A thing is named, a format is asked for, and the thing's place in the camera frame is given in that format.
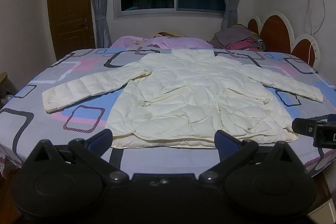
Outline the cream white puffer jacket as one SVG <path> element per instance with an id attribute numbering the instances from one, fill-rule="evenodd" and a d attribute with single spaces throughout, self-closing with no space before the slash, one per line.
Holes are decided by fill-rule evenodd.
<path id="1" fill-rule="evenodd" d="M 223 130 L 260 144 L 295 141 L 292 117 L 272 93 L 278 89 L 322 102 L 319 88 L 212 50 L 149 53 L 120 68 L 86 75 L 42 94 L 52 113 L 120 90 L 106 128 L 113 148 L 212 148 Z"/>

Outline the stack of folded clothes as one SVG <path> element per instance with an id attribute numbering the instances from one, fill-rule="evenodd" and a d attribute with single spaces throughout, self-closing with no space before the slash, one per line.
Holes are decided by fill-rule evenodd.
<path id="1" fill-rule="evenodd" d="M 216 49 L 265 51 L 265 44 L 258 34 L 241 24 L 216 32 L 208 43 Z"/>

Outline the patterned bed sheet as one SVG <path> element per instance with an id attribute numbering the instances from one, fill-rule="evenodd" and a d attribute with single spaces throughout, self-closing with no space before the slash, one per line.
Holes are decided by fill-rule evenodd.
<path id="1" fill-rule="evenodd" d="M 109 48 L 72 52 L 1 109 L 1 162 L 20 167 L 38 141 L 67 144 L 108 128 L 103 154 L 128 174 L 201 174 L 214 137 L 286 141 L 310 175 L 335 150 L 293 132 L 295 118 L 335 113 L 335 86 L 287 53 Z"/>

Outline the red white headboard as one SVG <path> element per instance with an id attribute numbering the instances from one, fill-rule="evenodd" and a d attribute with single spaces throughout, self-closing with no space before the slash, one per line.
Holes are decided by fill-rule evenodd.
<path id="1" fill-rule="evenodd" d="M 267 52 L 289 53 L 305 61 L 314 69 L 321 61 L 319 46 L 313 35 L 296 37 L 289 19 L 281 12 L 271 12 L 262 22 L 258 16 L 251 16 L 247 28 L 263 40 Z"/>

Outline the wooden bedside furniture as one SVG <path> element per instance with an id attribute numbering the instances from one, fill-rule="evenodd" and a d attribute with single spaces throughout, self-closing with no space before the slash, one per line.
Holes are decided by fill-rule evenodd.
<path id="1" fill-rule="evenodd" d="M 8 75 L 6 72 L 0 73 L 0 94 L 1 99 L 5 98 L 9 93 L 11 93 L 11 86 L 8 81 Z"/>

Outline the pink blanket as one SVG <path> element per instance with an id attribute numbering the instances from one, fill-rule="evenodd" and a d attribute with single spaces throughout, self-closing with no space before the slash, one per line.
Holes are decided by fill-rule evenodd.
<path id="1" fill-rule="evenodd" d="M 160 49 L 191 49 L 206 48 L 213 49 L 208 42 L 199 38 L 158 36 L 155 38 L 142 38 L 136 36 L 122 36 L 117 39 L 111 48 L 131 48 L 131 47 L 156 47 Z"/>

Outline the yellow printed pillow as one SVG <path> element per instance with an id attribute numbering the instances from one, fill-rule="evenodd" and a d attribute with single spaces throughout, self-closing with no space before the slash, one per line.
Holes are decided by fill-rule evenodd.
<path id="1" fill-rule="evenodd" d="M 183 36 L 178 34 L 171 34 L 168 32 L 158 32 L 155 37 L 171 37 L 171 38 L 183 38 Z"/>

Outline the brown wooden door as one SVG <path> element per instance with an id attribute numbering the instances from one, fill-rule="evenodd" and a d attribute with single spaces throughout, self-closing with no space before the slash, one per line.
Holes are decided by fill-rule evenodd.
<path id="1" fill-rule="evenodd" d="M 77 50 L 95 48 L 91 0 L 47 0 L 57 60 Z"/>

